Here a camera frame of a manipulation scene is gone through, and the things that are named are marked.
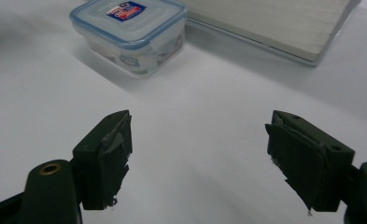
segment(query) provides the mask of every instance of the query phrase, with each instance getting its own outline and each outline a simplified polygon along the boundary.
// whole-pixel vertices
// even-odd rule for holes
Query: label
[[[118,21],[128,21],[142,13],[145,9],[145,6],[129,1],[111,8],[106,15]]]

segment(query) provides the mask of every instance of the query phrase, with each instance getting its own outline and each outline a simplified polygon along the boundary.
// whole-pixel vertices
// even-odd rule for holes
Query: clear plastic container
[[[186,18],[177,0],[93,0],[70,14],[95,52],[137,77],[153,74],[182,48]]]

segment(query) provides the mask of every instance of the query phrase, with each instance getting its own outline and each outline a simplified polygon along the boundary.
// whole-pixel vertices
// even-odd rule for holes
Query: screw hole
[[[43,168],[40,169],[41,175],[53,175],[57,173],[59,170],[61,170],[61,165],[59,163],[52,163],[43,166]]]
[[[336,151],[341,151],[341,150],[342,150],[342,148],[340,148],[340,147],[338,147],[338,146],[332,146],[332,149],[333,149],[333,150],[336,150]]]

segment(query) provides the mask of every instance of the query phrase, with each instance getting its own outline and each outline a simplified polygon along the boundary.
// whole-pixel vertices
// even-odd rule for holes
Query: blue container lid
[[[93,0],[70,13],[71,21],[124,49],[139,49],[186,18],[177,0]]]

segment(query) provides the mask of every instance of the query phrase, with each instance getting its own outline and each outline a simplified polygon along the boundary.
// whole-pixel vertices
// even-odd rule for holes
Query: white background
[[[266,153],[264,124],[274,109],[299,115],[367,161],[367,0],[316,68],[187,27],[185,48],[146,79],[92,54],[68,18],[83,3],[0,0],[0,202],[129,109],[119,203],[83,211],[84,223],[343,223],[343,203],[307,216]]]

